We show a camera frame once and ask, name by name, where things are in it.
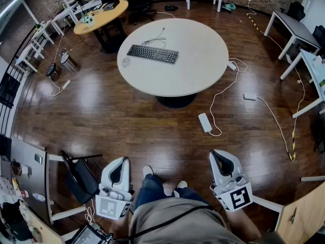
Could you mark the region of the black desk lamp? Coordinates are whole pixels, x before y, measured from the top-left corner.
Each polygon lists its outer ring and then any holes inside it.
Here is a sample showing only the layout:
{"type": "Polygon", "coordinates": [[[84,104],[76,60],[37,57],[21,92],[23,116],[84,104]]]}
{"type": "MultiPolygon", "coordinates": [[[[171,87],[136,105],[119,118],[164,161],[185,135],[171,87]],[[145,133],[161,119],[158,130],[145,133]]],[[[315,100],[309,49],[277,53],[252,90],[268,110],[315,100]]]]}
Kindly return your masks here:
{"type": "Polygon", "coordinates": [[[74,11],[75,14],[80,13],[82,16],[85,14],[83,8],[83,0],[74,0],[78,4],[78,8],[74,11]]]}

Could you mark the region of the person's right white shoe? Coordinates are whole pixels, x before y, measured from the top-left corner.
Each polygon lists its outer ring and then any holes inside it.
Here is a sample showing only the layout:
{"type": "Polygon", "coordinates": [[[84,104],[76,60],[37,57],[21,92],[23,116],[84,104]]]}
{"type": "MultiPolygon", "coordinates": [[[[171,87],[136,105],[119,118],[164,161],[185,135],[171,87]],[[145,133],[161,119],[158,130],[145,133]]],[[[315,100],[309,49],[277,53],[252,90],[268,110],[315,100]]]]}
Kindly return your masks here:
{"type": "Polygon", "coordinates": [[[178,193],[177,190],[179,189],[184,189],[187,187],[187,182],[186,181],[181,181],[178,186],[173,190],[174,197],[179,198],[180,194],[178,193]]]}

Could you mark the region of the brown pouch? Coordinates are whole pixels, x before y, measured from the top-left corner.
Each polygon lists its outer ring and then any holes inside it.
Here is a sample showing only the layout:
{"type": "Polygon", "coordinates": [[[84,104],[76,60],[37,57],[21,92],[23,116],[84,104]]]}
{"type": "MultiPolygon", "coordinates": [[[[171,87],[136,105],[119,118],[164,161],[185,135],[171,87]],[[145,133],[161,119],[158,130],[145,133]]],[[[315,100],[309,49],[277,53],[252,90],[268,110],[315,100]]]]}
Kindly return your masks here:
{"type": "Polygon", "coordinates": [[[11,169],[15,175],[20,176],[22,173],[22,166],[15,159],[11,161],[11,169]]]}

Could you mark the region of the white table frame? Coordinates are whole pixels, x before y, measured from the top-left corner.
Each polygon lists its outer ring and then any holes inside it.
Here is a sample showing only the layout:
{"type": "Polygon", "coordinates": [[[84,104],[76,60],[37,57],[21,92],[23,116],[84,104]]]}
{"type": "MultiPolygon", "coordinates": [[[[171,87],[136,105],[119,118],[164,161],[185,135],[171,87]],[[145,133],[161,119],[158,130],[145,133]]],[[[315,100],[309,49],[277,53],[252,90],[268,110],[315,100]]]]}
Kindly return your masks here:
{"type": "Polygon", "coordinates": [[[257,196],[253,196],[253,202],[260,205],[260,206],[263,206],[263,207],[265,207],[267,209],[273,210],[273,211],[275,211],[275,212],[277,212],[279,214],[282,212],[282,210],[284,208],[283,205],[268,201],[266,199],[263,199],[263,198],[260,198],[260,197],[257,197],[257,196]]]}

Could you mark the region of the black folding chair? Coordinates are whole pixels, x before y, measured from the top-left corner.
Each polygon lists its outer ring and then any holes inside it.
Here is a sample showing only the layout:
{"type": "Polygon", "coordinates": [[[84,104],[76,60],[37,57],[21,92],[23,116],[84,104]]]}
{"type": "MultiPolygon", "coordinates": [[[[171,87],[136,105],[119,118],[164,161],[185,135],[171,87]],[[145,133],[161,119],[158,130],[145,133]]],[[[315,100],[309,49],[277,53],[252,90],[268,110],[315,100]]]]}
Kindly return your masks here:
{"type": "Polygon", "coordinates": [[[95,175],[89,169],[86,160],[93,159],[102,171],[96,158],[102,157],[103,155],[99,154],[72,158],[64,150],[61,150],[60,154],[68,170],[66,183],[69,190],[73,193],[79,203],[88,203],[99,193],[100,190],[99,183],[95,175]]]}

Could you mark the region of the dark desk with white legs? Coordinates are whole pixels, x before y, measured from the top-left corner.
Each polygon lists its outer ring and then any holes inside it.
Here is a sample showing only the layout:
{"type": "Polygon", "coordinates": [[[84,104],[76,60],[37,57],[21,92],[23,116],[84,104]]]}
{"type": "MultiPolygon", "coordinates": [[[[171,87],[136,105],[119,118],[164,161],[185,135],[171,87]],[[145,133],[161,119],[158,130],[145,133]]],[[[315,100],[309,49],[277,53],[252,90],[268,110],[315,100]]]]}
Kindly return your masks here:
{"type": "Polygon", "coordinates": [[[24,202],[41,222],[51,227],[54,221],[85,212],[86,208],[79,206],[52,214],[49,194],[49,161],[58,161],[59,156],[49,155],[44,147],[26,143],[14,136],[11,137],[10,154],[11,161],[15,159],[21,165],[29,166],[32,170],[29,177],[20,175],[16,178],[19,188],[29,193],[29,197],[24,198],[24,202]],[[42,165],[34,160],[35,154],[39,154],[43,158],[42,165]]]}

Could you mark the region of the grey flat box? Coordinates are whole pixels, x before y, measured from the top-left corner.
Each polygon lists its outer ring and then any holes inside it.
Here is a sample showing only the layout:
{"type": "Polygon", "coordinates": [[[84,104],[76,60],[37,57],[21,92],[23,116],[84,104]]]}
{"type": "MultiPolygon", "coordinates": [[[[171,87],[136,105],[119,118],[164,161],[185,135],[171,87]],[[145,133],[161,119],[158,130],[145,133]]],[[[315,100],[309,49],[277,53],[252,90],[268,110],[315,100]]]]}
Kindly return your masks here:
{"type": "Polygon", "coordinates": [[[103,5],[102,9],[104,11],[110,11],[110,10],[115,9],[119,4],[120,4],[120,1],[116,0],[114,3],[106,3],[105,5],[103,5]]]}

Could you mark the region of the white side table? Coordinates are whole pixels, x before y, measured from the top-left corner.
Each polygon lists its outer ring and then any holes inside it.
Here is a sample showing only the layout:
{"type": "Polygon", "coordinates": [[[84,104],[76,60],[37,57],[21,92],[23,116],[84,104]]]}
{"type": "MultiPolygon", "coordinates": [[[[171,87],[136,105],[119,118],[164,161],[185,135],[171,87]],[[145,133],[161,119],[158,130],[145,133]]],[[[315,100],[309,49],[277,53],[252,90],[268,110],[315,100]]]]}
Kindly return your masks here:
{"type": "Polygon", "coordinates": [[[59,20],[66,20],[66,18],[70,16],[70,18],[73,20],[74,24],[78,22],[78,19],[76,18],[73,9],[65,8],[62,12],[57,14],[52,20],[51,24],[54,27],[55,31],[59,34],[64,36],[64,31],[59,27],[58,21],[59,20]]]}
{"type": "Polygon", "coordinates": [[[35,42],[35,44],[40,46],[40,43],[38,42],[38,38],[40,36],[43,36],[46,41],[49,41],[51,44],[54,44],[54,41],[50,38],[49,34],[46,32],[46,29],[50,25],[50,23],[51,20],[48,20],[46,23],[44,22],[43,24],[41,24],[41,27],[36,30],[35,34],[31,38],[31,40],[35,42]]]}

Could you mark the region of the black railing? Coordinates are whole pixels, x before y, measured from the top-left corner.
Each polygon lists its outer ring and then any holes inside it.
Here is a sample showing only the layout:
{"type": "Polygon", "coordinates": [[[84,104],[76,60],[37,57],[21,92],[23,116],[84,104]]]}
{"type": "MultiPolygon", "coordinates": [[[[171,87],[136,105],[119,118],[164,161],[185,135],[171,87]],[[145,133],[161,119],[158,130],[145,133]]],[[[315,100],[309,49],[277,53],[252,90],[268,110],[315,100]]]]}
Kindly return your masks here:
{"type": "Polygon", "coordinates": [[[22,80],[22,71],[18,70],[15,66],[16,60],[19,58],[20,53],[27,46],[31,40],[34,26],[25,36],[12,59],[8,63],[4,76],[0,82],[0,134],[6,135],[9,118],[14,107],[14,100],[16,98],[19,86],[22,80]]]}

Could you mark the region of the round yellow wooden table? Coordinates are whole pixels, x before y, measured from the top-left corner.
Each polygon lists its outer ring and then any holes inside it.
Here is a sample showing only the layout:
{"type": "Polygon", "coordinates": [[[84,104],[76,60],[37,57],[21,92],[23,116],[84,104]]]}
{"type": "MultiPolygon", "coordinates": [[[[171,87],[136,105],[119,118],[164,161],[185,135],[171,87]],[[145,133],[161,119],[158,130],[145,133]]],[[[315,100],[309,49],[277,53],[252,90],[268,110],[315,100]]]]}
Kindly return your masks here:
{"type": "Polygon", "coordinates": [[[112,10],[104,11],[104,6],[102,6],[98,10],[91,11],[89,13],[93,16],[93,25],[88,26],[79,20],[74,27],[74,33],[78,36],[93,33],[105,53],[115,53],[127,37],[119,19],[127,8],[128,1],[119,0],[119,4],[112,10]],[[114,24],[119,34],[111,36],[107,28],[108,24],[114,24]]]}

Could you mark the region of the white flower pot plant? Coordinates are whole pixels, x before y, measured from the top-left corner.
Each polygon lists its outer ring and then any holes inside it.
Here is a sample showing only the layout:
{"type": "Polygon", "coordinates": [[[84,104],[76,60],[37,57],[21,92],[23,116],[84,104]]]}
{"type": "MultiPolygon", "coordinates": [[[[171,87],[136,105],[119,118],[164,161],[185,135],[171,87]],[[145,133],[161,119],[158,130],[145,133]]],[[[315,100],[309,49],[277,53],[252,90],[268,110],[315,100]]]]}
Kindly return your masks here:
{"type": "Polygon", "coordinates": [[[92,27],[95,24],[94,21],[94,15],[93,14],[85,14],[82,18],[81,18],[81,22],[83,24],[85,24],[87,27],[92,27]]]}

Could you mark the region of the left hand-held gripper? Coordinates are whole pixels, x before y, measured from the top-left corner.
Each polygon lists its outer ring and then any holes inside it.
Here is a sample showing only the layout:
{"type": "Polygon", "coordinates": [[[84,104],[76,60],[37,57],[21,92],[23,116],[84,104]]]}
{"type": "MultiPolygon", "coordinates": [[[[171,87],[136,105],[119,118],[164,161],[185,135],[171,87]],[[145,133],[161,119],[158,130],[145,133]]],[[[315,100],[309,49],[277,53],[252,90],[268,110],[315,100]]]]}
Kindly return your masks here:
{"type": "Polygon", "coordinates": [[[102,171],[100,192],[95,196],[96,214],[112,220],[123,218],[134,198],[134,190],[129,191],[131,181],[131,163],[128,157],[109,163],[102,171]]]}

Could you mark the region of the light blue desk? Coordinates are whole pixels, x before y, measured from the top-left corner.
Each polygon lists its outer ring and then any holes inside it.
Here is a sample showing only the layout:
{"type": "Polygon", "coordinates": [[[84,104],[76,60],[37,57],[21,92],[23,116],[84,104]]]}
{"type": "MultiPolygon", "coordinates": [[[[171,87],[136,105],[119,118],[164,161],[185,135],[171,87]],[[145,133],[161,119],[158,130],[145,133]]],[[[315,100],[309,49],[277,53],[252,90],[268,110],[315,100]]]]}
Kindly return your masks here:
{"type": "Polygon", "coordinates": [[[289,67],[285,70],[285,72],[280,76],[281,80],[284,80],[285,77],[294,69],[296,64],[303,60],[305,63],[310,75],[312,82],[314,83],[319,98],[314,102],[304,107],[302,110],[297,111],[293,114],[293,118],[297,118],[298,116],[304,114],[309,111],[313,107],[319,105],[320,103],[325,102],[325,64],[323,63],[323,59],[320,56],[316,56],[310,52],[307,52],[303,49],[300,50],[298,56],[292,61],[289,67]]]}

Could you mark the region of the black keyboard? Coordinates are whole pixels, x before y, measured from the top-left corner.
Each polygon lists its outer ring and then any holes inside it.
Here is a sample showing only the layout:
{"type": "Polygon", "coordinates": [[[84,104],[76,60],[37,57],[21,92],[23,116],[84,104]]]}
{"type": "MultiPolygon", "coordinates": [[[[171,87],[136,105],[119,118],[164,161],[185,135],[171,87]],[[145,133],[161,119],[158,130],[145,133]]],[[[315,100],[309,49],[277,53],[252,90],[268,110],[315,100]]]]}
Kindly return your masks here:
{"type": "Polygon", "coordinates": [[[178,54],[178,51],[167,50],[164,48],[132,45],[126,55],[174,64],[178,54]]]}

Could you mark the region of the person's legs in jeans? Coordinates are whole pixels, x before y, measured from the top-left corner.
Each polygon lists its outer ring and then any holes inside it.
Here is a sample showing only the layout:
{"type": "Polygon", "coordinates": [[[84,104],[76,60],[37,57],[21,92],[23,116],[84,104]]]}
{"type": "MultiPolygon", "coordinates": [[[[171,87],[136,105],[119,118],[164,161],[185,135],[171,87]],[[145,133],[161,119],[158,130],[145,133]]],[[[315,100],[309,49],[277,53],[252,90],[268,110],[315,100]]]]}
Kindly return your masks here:
{"type": "MultiPolygon", "coordinates": [[[[177,191],[180,194],[180,198],[196,200],[209,205],[206,200],[204,200],[196,191],[189,187],[179,189],[177,191]]],[[[137,195],[134,210],[141,205],[166,198],[168,198],[168,196],[164,192],[162,182],[154,175],[147,175],[142,181],[142,187],[137,195]]]]}

